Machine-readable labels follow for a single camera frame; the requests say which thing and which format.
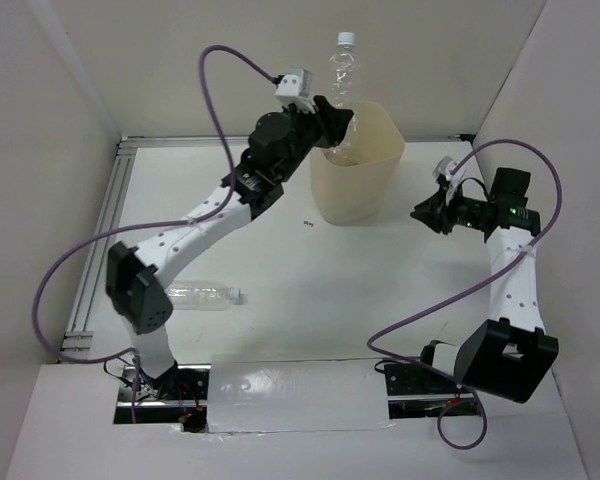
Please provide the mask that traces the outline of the clear bottle grey cap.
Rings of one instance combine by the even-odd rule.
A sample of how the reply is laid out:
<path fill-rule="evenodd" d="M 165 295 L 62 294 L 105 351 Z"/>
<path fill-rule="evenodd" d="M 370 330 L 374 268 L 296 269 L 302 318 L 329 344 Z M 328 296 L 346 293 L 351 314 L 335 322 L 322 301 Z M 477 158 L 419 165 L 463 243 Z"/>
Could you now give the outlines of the clear bottle grey cap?
<path fill-rule="evenodd" d="M 354 32 L 339 32 L 336 50 L 329 60 L 331 82 L 330 103 L 340 109 L 351 109 L 360 98 L 361 73 L 360 60 L 356 54 L 356 36 Z M 343 141 L 325 154 L 326 158 L 337 166 L 353 166 L 354 147 L 358 140 L 358 120 L 350 120 Z"/>

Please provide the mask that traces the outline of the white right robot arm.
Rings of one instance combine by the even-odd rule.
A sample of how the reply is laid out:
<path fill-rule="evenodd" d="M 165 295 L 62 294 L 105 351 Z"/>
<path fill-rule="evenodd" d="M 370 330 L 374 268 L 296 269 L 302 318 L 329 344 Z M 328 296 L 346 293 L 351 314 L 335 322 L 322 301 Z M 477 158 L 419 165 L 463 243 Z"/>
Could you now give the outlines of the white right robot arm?
<path fill-rule="evenodd" d="M 486 200 L 464 195 L 465 169 L 450 157 L 434 170 L 438 191 L 417 204 L 412 218 L 436 233 L 456 226 L 480 231 L 491 273 L 486 320 L 460 346 L 420 363 L 416 379 L 428 392 L 451 379 L 516 403 L 529 400 L 559 353 L 556 338 L 541 319 L 536 288 L 536 249 L 541 230 L 538 212 L 527 206 L 530 174 L 511 168 L 496 172 Z"/>

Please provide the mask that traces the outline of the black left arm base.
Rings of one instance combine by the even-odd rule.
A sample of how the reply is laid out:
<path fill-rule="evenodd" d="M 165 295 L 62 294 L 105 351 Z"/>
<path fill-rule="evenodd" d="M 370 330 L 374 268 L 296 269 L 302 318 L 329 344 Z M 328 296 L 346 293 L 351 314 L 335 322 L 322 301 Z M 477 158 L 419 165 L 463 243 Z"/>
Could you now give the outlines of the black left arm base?
<path fill-rule="evenodd" d="M 180 365 L 174 386 L 165 393 L 152 389 L 141 380 L 133 391 L 135 369 L 124 366 L 120 373 L 107 371 L 118 387 L 113 422 L 126 424 L 175 424 L 184 432 L 207 431 L 207 399 L 210 364 Z"/>

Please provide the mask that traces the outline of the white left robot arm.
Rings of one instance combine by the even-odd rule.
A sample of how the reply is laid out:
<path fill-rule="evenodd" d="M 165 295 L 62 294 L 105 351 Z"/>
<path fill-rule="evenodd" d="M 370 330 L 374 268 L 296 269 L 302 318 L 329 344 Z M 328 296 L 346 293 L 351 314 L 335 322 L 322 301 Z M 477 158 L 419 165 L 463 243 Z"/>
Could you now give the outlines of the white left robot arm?
<path fill-rule="evenodd" d="M 353 111 L 320 95 L 313 102 L 309 112 L 288 106 L 263 115 L 234 175 L 224 177 L 184 225 L 132 247 L 118 242 L 109 249 L 105 291 L 125 319 L 141 385 L 152 397 L 169 397 L 181 381 L 165 327 L 174 310 L 167 288 L 212 245 L 268 210 L 312 149 L 330 149 L 346 136 Z"/>

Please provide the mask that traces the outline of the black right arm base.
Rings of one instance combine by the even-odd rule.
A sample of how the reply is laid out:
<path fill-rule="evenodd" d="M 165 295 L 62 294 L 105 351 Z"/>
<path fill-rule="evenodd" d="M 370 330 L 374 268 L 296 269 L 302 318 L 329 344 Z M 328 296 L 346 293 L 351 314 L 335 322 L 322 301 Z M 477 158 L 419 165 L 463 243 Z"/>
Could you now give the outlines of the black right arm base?
<path fill-rule="evenodd" d="M 384 377 L 389 418 L 437 417 L 447 406 L 460 402 L 446 416 L 479 416 L 473 396 L 464 387 L 415 365 L 382 359 L 374 370 Z"/>

